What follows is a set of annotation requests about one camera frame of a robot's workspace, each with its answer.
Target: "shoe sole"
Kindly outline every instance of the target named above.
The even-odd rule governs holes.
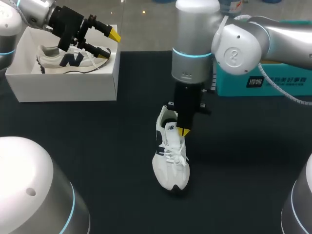
[[[101,68],[108,60],[105,60],[98,65],[99,68]],[[90,67],[71,67],[71,66],[68,66],[68,67],[60,67],[60,68],[44,68],[39,60],[38,60],[38,57],[37,57],[37,62],[41,68],[41,73],[42,74],[67,74],[69,72],[79,72],[79,73],[89,73],[89,72],[93,72],[93,71],[96,71],[97,68],[94,67],[93,65],[90,66]]]

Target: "black tabletop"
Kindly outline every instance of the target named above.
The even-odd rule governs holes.
[[[280,234],[283,203],[312,152],[312,107],[207,95],[186,137],[190,187],[161,189],[155,123],[171,100],[171,52],[123,52],[117,102],[18,103],[0,78],[0,137],[45,148],[84,198],[91,234]]]

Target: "new balance logo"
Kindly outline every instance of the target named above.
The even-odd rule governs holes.
[[[62,59],[62,62],[60,62],[61,67],[66,67],[66,65],[69,63],[72,67],[79,67],[80,63],[83,60],[83,55],[81,53],[78,54],[77,58],[75,59],[74,54],[66,54],[64,58]]]

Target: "shoe tongue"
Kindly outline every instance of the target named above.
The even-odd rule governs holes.
[[[176,122],[167,123],[165,126],[168,145],[173,148],[180,148],[180,135],[176,127]]]

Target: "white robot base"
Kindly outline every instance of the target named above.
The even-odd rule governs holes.
[[[28,139],[0,138],[0,233],[89,232],[87,206],[49,154]]]
[[[283,234],[312,233],[312,156],[294,184],[282,214]]]

